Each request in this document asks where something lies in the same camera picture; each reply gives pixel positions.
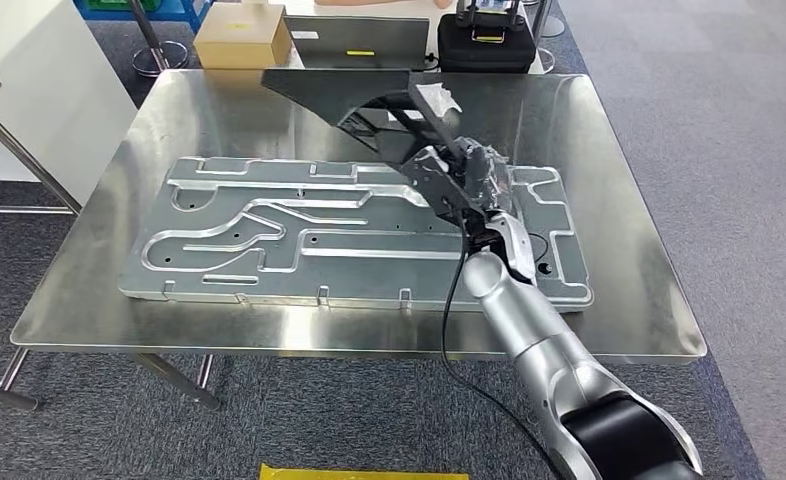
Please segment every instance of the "cardboard box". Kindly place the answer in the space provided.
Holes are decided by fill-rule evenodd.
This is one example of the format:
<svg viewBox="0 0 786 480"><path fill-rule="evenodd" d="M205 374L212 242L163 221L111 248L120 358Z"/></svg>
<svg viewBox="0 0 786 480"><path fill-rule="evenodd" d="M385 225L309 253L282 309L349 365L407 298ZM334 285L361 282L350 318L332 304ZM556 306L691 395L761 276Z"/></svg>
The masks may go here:
<svg viewBox="0 0 786 480"><path fill-rule="evenodd" d="M292 41L284 6L214 2L193 45L206 69L263 69L284 64Z"/></svg>

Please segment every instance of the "table top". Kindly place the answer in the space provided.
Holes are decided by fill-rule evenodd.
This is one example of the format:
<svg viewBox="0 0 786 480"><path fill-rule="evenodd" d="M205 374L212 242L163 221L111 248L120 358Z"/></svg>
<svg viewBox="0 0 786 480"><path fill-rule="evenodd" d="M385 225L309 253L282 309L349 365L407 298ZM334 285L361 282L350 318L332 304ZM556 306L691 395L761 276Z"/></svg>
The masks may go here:
<svg viewBox="0 0 786 480"><path fill-rule="evenodd" d="M590 79L420 74L463 108L459 133L563 176L595 300L565 318L604 360L678 363L705 341ZM260 72L167 71L155 83L11 341L33 350L305 356L435 355L439 312L135 300L123 261L169 166L188 155L367 161L371 153L260 85ZM495 358L480 313L453 313L449 350Z"/></svg>

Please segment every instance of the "black case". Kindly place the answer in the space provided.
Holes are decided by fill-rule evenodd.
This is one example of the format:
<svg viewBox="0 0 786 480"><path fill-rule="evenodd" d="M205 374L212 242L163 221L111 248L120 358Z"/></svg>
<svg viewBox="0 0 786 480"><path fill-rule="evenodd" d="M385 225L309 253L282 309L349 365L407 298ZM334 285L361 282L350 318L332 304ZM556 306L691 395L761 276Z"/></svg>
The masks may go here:
<svg viewBox="0 0 786 480"><path fill-rule="evenodd" d="M440 18L437 49L442 72L527 73L537 53L528 28L505 30L502 43L476 42L472 28L461 28L454 14Z"/></svg>

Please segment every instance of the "robotic arm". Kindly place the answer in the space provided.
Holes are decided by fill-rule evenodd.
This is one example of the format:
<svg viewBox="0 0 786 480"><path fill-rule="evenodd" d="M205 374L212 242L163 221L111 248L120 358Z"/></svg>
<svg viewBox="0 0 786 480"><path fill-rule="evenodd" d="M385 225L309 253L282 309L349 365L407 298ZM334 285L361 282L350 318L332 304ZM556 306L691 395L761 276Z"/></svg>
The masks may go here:
<svg viewBox="0 0 786 480"><path fill-rule="evenodd" d="M469 245L464 284L526 385L546 450L564 476L701 478L699 454L681 425L594 359L537 288L524 225L511 207L480 201L475 182L467 182L484 168L484 147L453 139L408 72L268 70L263 84L374 150L438 217L461 228ZM312 85L325 85L325 96ZM383 120L373 122L379 112ZM387 112L401 127L386 122Z"/></svg>

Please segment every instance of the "yellow tape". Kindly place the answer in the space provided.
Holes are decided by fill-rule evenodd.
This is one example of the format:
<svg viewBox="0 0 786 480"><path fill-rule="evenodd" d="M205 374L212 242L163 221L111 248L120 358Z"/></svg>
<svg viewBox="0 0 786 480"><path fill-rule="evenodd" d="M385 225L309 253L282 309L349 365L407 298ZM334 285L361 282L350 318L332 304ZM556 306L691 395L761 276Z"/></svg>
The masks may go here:
<svg viewBox="0 0 786 480"><path fill-rule="evenodd" d="M465 473L347 472L270 468L261 464L260 480L469 480Z"/></svg>

